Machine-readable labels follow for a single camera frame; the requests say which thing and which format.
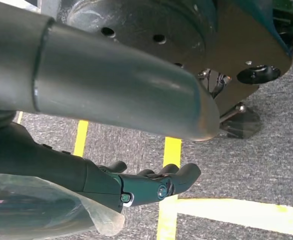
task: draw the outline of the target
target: transparent plastic sheet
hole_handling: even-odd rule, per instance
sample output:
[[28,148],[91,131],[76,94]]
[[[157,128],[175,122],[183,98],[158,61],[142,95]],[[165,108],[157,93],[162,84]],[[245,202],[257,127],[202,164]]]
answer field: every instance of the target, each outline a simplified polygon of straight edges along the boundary
[[0,240],[40,240],[97,229],[118,234],[125,217],[100,203],[32,176],[0,174]]

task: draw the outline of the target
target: yellow tape line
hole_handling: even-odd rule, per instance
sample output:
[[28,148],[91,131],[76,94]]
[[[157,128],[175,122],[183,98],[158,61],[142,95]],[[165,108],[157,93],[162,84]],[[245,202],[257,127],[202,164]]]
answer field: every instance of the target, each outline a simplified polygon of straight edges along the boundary
[[84,149],[85,148],[86,135],[88,134],[88,122],[79,121],[77,127],[77,135],[75,146],[74,148],[74,155],[82,157],[84,155]]
[[[163,166],[174,163],[180,166],[180,151],[182,140],[166,137],[164,147]],[[159,224],[157,230],[157,240],[175,240],[177,212],[174,208],[168,206],[176,203],[177,195],[168,197],[159,203]]]
[[18,114],[17,123],[18,123],[18,124],[20,124],[20,123],[22,122],[22,118],[23,118],[23,112],[20,111],[20,112]]
[[178,199],[180,214],[293,235],[293,207],[237,199]]

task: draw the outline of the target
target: screw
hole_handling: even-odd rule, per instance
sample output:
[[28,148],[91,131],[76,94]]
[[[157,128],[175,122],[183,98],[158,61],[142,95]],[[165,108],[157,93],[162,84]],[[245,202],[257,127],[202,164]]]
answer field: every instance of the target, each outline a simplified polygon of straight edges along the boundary
[[121,195],[121,201],[123,203],[128,203],[131,200],[131,195],[124,193]]
[[236,110],[240,113],[240,112],[245,112],[246,111],[246,107],[245,104],[243,103],[239,103],[237,106],[236,106]]
[[165,185],[159,186],[159,190],[157,191],[157,195],[159,199],[163,200],[168,195],[168,190]]

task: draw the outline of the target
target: metal tube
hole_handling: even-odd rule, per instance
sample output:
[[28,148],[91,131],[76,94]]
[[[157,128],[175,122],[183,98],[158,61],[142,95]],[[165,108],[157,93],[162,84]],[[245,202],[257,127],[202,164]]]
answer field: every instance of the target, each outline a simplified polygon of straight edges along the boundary
[[212,138],[219,127],[215,102],[190,73],[2,3],[0,110],[190,140]]

